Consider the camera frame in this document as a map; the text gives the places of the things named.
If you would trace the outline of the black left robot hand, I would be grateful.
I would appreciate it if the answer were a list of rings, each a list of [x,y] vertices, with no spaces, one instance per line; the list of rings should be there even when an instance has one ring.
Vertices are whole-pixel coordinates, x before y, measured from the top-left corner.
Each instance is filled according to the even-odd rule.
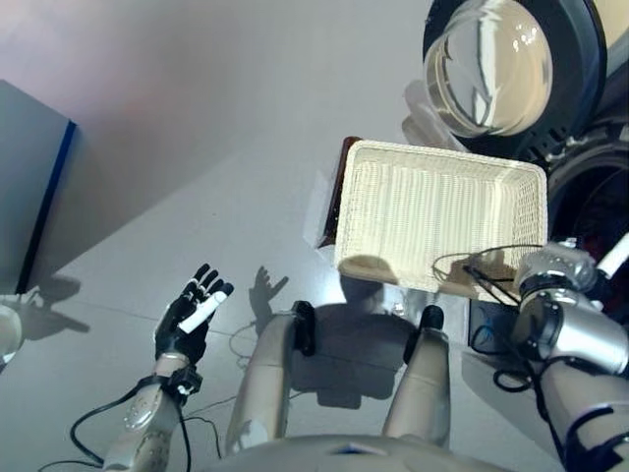
[[[195,365],[204,354],[210,321],[233,291],[233,285],[225,282],[216,268],[201,265],[157,325],[153,335],[155,359],[180,354]]]

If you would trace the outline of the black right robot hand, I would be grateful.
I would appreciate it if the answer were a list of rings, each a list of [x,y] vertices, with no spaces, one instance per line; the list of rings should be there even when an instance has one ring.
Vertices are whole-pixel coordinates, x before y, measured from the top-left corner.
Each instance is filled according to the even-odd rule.
[[[593,290],[595,305],[608,313],[628,302],[628,234],[625,233],[597,265]]]

